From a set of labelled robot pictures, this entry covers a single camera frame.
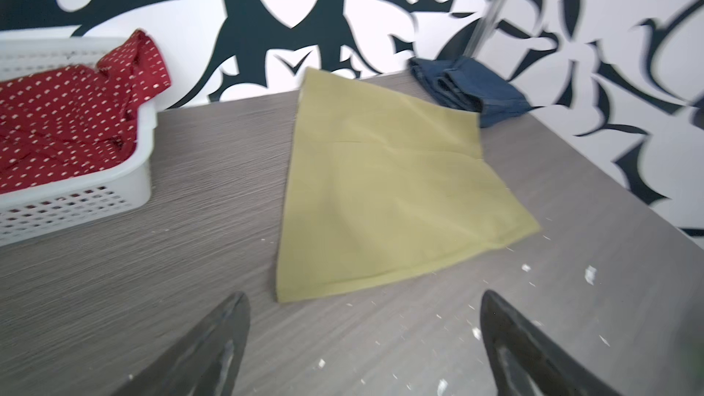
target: yellow cloth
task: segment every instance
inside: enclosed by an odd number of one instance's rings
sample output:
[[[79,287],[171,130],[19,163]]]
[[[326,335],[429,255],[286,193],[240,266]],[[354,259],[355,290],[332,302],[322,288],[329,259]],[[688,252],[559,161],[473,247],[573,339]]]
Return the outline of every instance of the yellow cloth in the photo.
[[[482,160],[477,114],[306,71],[279,246],[280,302],[419,276],[539,228]]]

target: laundry basket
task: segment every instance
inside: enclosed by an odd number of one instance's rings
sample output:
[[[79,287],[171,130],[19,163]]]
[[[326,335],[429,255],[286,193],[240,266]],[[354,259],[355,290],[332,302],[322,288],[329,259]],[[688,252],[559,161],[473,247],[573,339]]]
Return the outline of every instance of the laundry basket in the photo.
[[[0,42],[0,81],[68,65],[89,65],[123,38]],[[154,100],[137,112],[136,150],[113,168],[0,195],[0,246],[140,207],[151,196]]]

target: patterned wall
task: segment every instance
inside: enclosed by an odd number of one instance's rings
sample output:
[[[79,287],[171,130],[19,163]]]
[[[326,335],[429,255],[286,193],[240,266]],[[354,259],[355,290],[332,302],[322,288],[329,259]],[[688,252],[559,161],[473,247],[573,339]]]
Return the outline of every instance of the patterned wall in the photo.
[[[0,40],[160,45],[173,107],[349,78],[463,51],[487,0],[0,0]],[[508,0],[479,59],[533,115],[704,246],[702,0]]]

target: white paint chip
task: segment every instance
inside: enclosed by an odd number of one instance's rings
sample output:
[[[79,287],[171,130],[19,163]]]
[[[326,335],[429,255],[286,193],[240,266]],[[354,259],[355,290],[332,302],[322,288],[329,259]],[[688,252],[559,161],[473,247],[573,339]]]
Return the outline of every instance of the white paint chip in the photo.
[[[447,390],[447,381],[441,379],[438,383],[438,396],[442,396],[442,394],[445,393],[445,390]]]
[[[594,286],[594,277],[596,277],[596,268],[589,265],[589,267],[584,270],[584,279],[587,283]]]

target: denim garment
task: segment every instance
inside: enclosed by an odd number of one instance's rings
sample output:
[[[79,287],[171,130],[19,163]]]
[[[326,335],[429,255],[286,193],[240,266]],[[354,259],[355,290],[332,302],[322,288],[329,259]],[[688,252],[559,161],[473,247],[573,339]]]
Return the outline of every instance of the denim garment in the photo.
[[[410,72],[441,106],[477,111],[480,127],[519,117],[532,107],[511,84],[477,60],[409,60]]]

